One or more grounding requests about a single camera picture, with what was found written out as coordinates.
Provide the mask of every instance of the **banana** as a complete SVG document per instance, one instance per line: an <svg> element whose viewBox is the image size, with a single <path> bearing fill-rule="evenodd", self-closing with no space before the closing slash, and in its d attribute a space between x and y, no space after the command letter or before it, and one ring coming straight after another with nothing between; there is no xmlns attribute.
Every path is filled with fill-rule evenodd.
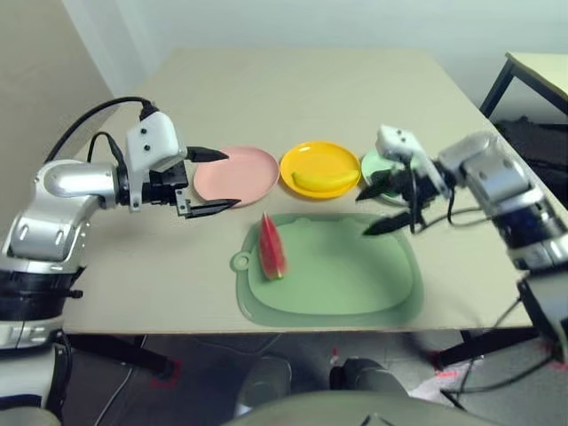
<svg viewBox="0 0 568 426"><path fill-rule="evenodd" d="M294 182L296 182L296 185L303 189L314 191L315 193L324 193L357 181L359 179L359 171L350 170L342 173L341 175L327 177L305 175L294 171L292 172L292 178L294 179Z"/></svg>

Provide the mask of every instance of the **yellow plate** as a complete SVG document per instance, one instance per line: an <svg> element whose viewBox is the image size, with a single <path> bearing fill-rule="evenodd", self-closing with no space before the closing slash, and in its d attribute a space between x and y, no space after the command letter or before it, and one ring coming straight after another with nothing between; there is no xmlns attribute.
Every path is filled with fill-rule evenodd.
<svg viewBox="0 0 568 426"><path fill-rule="evenodd" d="M298 186L292 178L294 172L325 178L336 177L350 170L358 171L359 178L348 185L323 193L304 189ZM314 140L294 146L284 154L280 161L280 174L282 180L292 191L306 197L326 199L338 197L351 190L359 182L361 167L357 157L347 148L331 142Z"/></svg>

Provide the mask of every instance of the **pink plate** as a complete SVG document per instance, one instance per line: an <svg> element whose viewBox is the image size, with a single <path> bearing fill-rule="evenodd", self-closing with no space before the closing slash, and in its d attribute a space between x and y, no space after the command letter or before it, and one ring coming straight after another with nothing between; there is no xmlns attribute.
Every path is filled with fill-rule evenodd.
<svg viewBox="0 0 568 426"><path fill-rule="evenodd" d="M229 146L221 149L228 160L203 162L193 175L195 191L203 200L234 198L235 207L252 204L267 195L278 182L278 162L253 146Z"/></svg>

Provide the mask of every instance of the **black cable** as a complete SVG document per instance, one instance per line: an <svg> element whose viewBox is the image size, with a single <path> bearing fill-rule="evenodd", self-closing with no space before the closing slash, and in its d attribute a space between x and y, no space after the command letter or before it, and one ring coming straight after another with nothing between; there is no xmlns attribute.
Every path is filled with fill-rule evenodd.
<svg viewBox="0 0 568 426"><path fill-rule="evenodd" d="M87 162L91 162L92 160L92 153L95 149L95 143L97 142L97 138L99 136L106 137L108 145L110 146L110 152L113 154L116 162L118 162L119 167L126 168L126 162L124 161L124 156L122 155L121 148L118 146L114 138L105 131L98 131L97 133L92 135L91 142L89 143L89 152L87 153Z"/></svg>
<svg viewBox="0 0 568 426"><path fill-rule="evenodd" d="M144 347L144 343L146 343L147 338L148 338L148 335L144 335L144 338L142 339L142 342L140 343L140 346L139 346L140 348ZM124 376L124 379L122 380L121 384L118 385L116 390L113 392L111 397L106 402L104 408L102 409L99 416L97 417L97 420L95 420L95 422L93 423L93 426L99 426L101 424L101 422L103 421L103 419L107 415L108 410L113 405L113 403L116 401L116 399L121 394L121 392L124 390L124 387L126 386L126 384L131 379L133 373L134 373L134 367L130 367L129 370L128 370L128 373L126 373L126 375Z"/></svg>
<svg viewBox="0 0 568 426"><path fill-rule="evenodd" d="M93 115L99 113L103 109L107 109L114 105L123 104L125 102L140 102L144 107L152 106L152 102L150 102L148 99L141 98L140 96L125 96L122 98L108 100L107 102L103 102L102 104L98 104L97 106L87 111L85 114L81 115L77 120L75 120L73 124L71 124L71 126L69 126L67 130L65 130L65 133L63 133L61 138L59 138L59 140L55 143L43 163L52 161L56 157L60 149L65 145L69 137L79 128L79 126L81 126L81 124L89 120Z"/></svg>
<svg viewBox="0 0 568 426"><path fill-rule="evenodd" d="M65 346L66 372L64 389L66 389L71 381L71 373L73 372L73 352L71 352L71 343L69 342L69 338L63 329L59 331L59 336L61 337L61 342L63 342L63 345Z"/></svg>
<svg viewBox="0 0 568 426"><path fill-rule="evenodd" d="M410 202L408 207L410 207L410 233L415 234L420 231L416 231L416 223L418 222L418 188L416 184L416 175L414 170L410 167L410 162L405 162L405 169L410 176Z"/></svg>
<svg viewBox="0 0 568 426"><path fill-rule="evenodd" d="M458 215L462 215L464 213L474 213L476 211L481 211L481 208L479 207L467 207L465 209L457 209L456 211L452 212L452 217L454 216L458 216ZM420 229L419 231L417 231L417 233L421 233L422 231L424 231L426 228L429 228L435 224L438 224L439 222L442 222L444 220L447 219L447 215L443 215L443 216L438 216L435 219L432 219L428 224L426 224L422 229Z"/></svg>
<svg viewBox="0 0 568 426"><path fill-rule="evenodd" d="M478 387L478 388L464 389L464 390L461 391L461 393L462 394L481 393L481 392L496 391L498 389L505 388L507 386L510 386L511 384L520 382L521 380L525 379L526 377L528 377L532 373L536 373L537 371L539 371L541 368L543 368L544 366L546 366L548 363L552 362L553 360L554 360L553 355L548 355L545 359L538 362L534 366L527 368L524 372L522 372L518 375L515 375L513 377L510 377L507 380L503 380L502 382L490 384L488 386L481 386L481 387ZM446 391L447 391L447 393L450 393L450 394L457 394L459 392L459 390L446 390Z"/></svg>
<svg viewBox="0 0 568 426"><path fill-rule="evenodd" d="M466 413L468 412L468 410L465 409L465 406L460 404L460 401L454 398L454 396L452 396L452 394L448 392L446 389L440 389L440 393L444 395L452 404L454 404L456 408L459 408L460 410L465 411Z"/></svg>
<svg viewBox="0 0 568 426"><path fill-rule="evenodd" d="M448 203L447 203L447 212L446 212L447 222L451 226L454 226L456 228L465 228L465 227L468 227L468 226L480 225L480 224L483 224L484 222L487 222L488 220L491 220L490 217L484 217L482 219L472 220L471 222L466 222L465 224L456 224L452 219L452 217L457 213L457 211L452 212L452 209L454 208L454 201L455 201L455 191L453 189L451 189L450 190L450 199L448 200Z"/></svg>
<svg viewBox="0 0 568 426"><path fill-rule="evenodd" d="M521 298L518 297L517 299L515 299L515 302L513 302L513 304L507 308L507 310L501 314L501 316L495 321L495 323L493 324L493 326L491 328L489 328L489 330L486 331L486 333L495 330L498 326L501 325L501 323L513 312L513 310L521 303ZM463 375L463 380L461 380L460 383L460 389L458 389L457 391L451 391L449 389L443 389L440 390L440 392L445 391L445 392L449 392L449 393L455 393L455 399L456 401L460 400L460 396L462 395L462 393L464 393L465 391L465 384L469 379L469 374L471 373L471 370L473 368L473 363L475 362L475 358L471 358L469 360L469 364L468 364L468 369L465 372L465 375Z"/></svg>

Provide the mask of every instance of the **green cutting board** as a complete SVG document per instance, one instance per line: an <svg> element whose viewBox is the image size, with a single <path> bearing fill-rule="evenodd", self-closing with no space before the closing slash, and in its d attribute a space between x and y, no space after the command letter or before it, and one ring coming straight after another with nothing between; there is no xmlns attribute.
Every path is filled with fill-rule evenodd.
<svg viewBox="0 0 568 426"><path fill-rule="evenodd" d="M288 273L265 278L258 258L258 225L231 266L237 298L250 320L275 327L399 326L422 306L422 280L400 233L361 234L380 217L274 215Z"/></svg>

